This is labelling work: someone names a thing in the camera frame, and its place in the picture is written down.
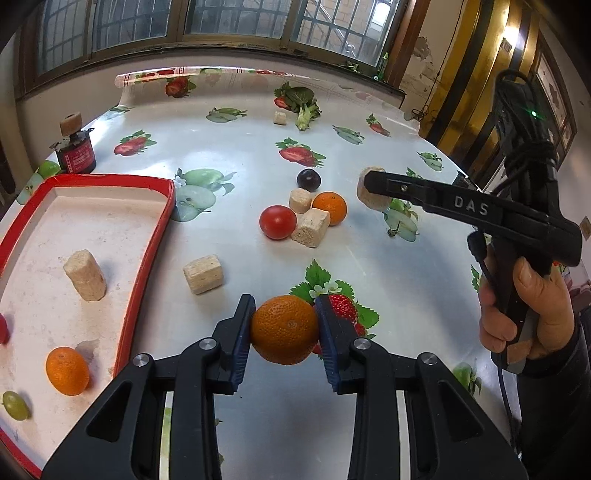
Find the person's right hand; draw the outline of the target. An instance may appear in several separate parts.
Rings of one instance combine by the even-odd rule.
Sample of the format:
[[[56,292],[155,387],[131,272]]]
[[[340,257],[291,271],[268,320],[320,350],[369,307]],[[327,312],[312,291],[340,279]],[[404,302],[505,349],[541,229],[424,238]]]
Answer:
[[[539,315],[536,336],[527,358],[538,360],[563,349],[571,340],[575,320],[569,291],[553,266],[548,276],[540,276],[521,257],[513,268],[514,286],[520,298]],[[489,351],[502,353],[517,335],[514,322],[496,307],[495,290],[485,277],[479,289],[481,305],[480,341]]]

